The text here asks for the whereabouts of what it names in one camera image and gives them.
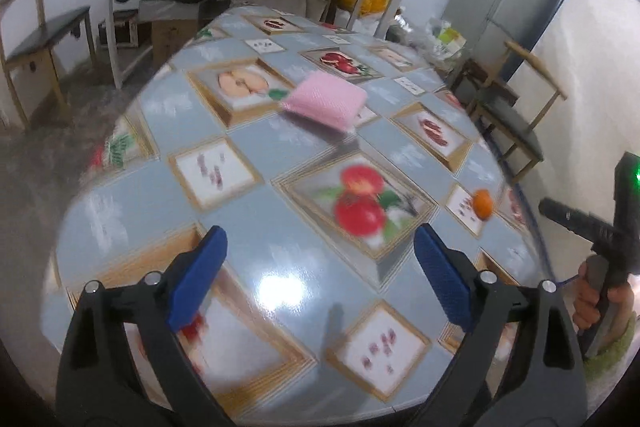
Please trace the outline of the small orange fruit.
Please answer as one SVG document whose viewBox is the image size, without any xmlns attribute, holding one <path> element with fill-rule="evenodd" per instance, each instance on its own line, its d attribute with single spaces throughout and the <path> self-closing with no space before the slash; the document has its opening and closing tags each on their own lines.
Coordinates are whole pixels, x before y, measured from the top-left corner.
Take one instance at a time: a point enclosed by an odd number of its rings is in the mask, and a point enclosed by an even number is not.
<svg viewBox="0 0 640 427">
<path fill-rule="evenodd" d="M 480 221 L 487 221 L 494 213 L 494 200 L 486 188 L 477 190 L 472 195 L 472 208 Z"/>
</svg>

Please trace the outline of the pink sponge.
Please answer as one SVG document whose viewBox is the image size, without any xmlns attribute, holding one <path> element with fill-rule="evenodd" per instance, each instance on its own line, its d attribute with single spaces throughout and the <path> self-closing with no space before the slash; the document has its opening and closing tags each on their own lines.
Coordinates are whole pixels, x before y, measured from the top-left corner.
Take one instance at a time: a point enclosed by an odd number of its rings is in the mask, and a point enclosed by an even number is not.
<svg viewBox="0 0 640 427">
<path fill-rule="evenodd" d="M 288 94 L 280 106 L 285 112 L 310 119 L 336 131 L 355 128 L 367 103 L 366 90 L 327 72 L 313 72 Z"/>
</svg>

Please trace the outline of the cardboard box with trash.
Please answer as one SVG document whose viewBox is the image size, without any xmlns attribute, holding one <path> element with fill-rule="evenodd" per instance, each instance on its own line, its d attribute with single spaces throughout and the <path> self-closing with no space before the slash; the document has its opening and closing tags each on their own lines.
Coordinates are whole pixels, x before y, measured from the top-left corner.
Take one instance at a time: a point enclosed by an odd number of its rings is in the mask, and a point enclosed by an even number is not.
<svg viewBox="0 0 640 427">
<path fill-rule="evenodd" d="M 413 49 L 445 76 L 460 72 L 469 57 L 466 39 L 448 20 L 431 18 L 420 26 L 409 20 L 403 9 L 396 11 L 386 39 Z"/>
</svg>

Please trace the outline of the patterned fruit tablecloth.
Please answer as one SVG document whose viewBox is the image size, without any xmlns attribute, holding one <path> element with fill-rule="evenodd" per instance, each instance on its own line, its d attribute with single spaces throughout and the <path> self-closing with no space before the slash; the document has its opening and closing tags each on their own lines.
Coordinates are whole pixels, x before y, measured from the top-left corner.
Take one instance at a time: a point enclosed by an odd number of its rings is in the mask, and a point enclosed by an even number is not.
<svg viewBox="0 0 640 427">
<path fill-rule="evenodd" d="M 281 108 L 313 72 L 367 91 L 354 129 Z M 236 8 L 171 57 L 96 153 L 58 232 L 41 329 L 61 347 L 85 283 L 136 283 L 218 225 L 227 259 L 179 334 L 215 398 L 248 425 L 372 421 L 423 401 L 462 338 L 413 254 L 422 223 L 503 282 L 541 279 L 497 161 L 413 50 Z"/>
</svg>

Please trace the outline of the wooden chair right side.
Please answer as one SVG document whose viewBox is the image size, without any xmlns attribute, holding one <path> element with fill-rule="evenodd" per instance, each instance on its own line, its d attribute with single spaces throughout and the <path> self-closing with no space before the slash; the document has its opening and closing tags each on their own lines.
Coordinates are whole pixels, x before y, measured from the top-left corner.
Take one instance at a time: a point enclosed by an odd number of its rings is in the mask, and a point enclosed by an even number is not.
<svg viewBox="0 0 640 427">
<path fill-rule="evenodd" d="M 503 44 L 506 52 L 503 53 L 498 65 L 487 75 L 480 89 L 476 91 L 476 95 L 466 109 L 466 113 L 473 122 L 485 118 L 490 127 L 498 129 L 506 138 L 512 141 L 509 150 L 499 157 L 501 161 L 506 161 L 516 150 L 520 150 L 528 158 L 527 164 L 512 176 L 513 183 L 518 183 L 523 180 L 529 171 L 532 171 L 544 161 L 544 153 L 542 153 L 535 128 L 542 121 L 542 118 L 548 114 L 558 98 L 562 98 L 563 101 L 567 100 L 567 93 L 540 58 L 511 39 L 506 40 Z M 539 78 L 553 89 L 548 102 L 541 107 L 541 110 L 531 121 L 527 121 L 518 113 L 515 107 L 510 105 L 499 92 L 501 86 L 498 83 L 498 74 L 511 54 L 521 58 Z"/>
</svg>

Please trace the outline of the wooden chair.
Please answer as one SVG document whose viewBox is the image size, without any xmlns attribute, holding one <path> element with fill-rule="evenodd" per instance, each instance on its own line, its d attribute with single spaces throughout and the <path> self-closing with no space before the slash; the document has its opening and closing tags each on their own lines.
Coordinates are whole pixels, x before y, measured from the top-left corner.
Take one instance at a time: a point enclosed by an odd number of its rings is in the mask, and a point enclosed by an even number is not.
<svg viewBox="0 0 640 427">
<path fill-rule="evenodd" d="M 563 101 L 567 100 L 567 93 L 540 58 L 511 39 L 506 40 L 503 44 L 506 52 L 503 53 L 498 65 L 487 75 L 480 89 L 476 91 L 476 95 L 466 109 L 466 113 L 473 122 L 485 118 L 490 127 L 498 129 L 506 138 L 512 141 L 509 150 L 499 157 L 501 161 L 506 161 L 516 150 L 520 150 L 528 158 L 527 164 L 512 176 L 513 183 L 518 183 L 523 180 L 529 171 L 532 171 L 544 161 L 544 153 L 542 153 L 535 128 L 542 121 L 542 118 L 548 114 L 558 98 L 562 98 Z M 518 113 L 515 107 L 510 105 L 499 92 L 501 86 L 498 83 L 498 74 L 511 54 L 521 58 L 539 78 L 553 89 L 548 102 L 541 107 L 541 110 L 531 121 L 527 121 Z"/>
<path fill-rule="evenodd" d="M 16 0 L 1 0 L 1 17 L 6 15 L 6 11 L 15 1 Z M 73 117 L 70 113 L 70 104 L 66 102 L 62 92 L 60 74 L 55 65 L 53 49 L 67 36 L 73 36 L 75 39 L 79 39 L 81 29 L 85 29 L 91 64 L 94 68 L 98 67 L 98 56 L 96 55 L 96 44 L 94 43 L 92 35 L 89 5 L 81 6 L 78 9 L 65 12 L 53 18 L 46 17 L 44 0 L 35 0 L 35 6 L 37 27 L 10 55 L 6 55 L 4 43 L 1 43 L 1 72 L 4 78 L 6 78 L 6 87 L 8 87 L 13 106 L 25 131 L 32 129 L 32 121 L 26 113 L 12 78 L 12 72 L 15 69 L 36 64 L 38 61 L 43 62 L 43 65 L 46 66 L 48 70 L 47 76 L 55 100 L 58 101 L 58 108 L 64 119 L 72 122 Z"/>
</svg>

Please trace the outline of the white mattress blue trim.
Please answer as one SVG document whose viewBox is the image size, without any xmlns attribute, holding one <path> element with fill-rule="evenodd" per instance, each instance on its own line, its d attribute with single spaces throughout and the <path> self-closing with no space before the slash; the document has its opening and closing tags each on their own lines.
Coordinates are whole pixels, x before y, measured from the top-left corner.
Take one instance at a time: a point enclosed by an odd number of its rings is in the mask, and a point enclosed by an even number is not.
<svg viewBox="0 0 640 427">
<path fill-rule="evenodd" d="M 533 54 L 566 97 L 535 128 L 544 161 L 521 188 L 610 220 L 614 168 L 639 150 L 639 0 L 563 0 Z"/>
</svg>

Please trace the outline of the wooden chair left side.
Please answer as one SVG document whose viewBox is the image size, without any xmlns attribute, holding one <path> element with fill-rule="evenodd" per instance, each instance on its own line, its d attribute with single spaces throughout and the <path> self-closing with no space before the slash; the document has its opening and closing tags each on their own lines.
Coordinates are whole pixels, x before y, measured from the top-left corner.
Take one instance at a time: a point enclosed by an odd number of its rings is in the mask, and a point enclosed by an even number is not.
<svg viewBox="0 0 640 427">
<path fill-rule="evenodd" d="M 1 0 L 1 17 L 6 15 L 6 11 L 15 1 L 16 0 Z M 43 65 L 46 66 L 48 70 L 47 76 L 55 100 L 58 101 L 58 108 L 64 119 L 72 122 L 73 117 L 70 113 L 70 104 L 66 102 L 62 92 L 60 74 L 55 65 L 53 49 L 67 36 L 73 36 L 75 39 L 79 39 L 81 29 L 85 29 L 91 64 L 94 68 L 98 67 L 98 56 L 96 55 L 96 44 L 94 43 L 92 35 L 89 5 L 81 6 L 78 9 L 65 12 L 53 18 L 46 17 L 44 0 L 35 0 L 35 6 L 37 27 L 10 55 L 6 55 L 4 43 L 1 43 L 1 72 L 4 78 L 6 78 L 6 87 L 8 87 L 13 106 L 25 131 L 32 129 L 32 121 L 26 113 L 12 78 L 12 72 L 15 69 L 36 64 L 38 61 L 43 62 Z"/>
</svg>

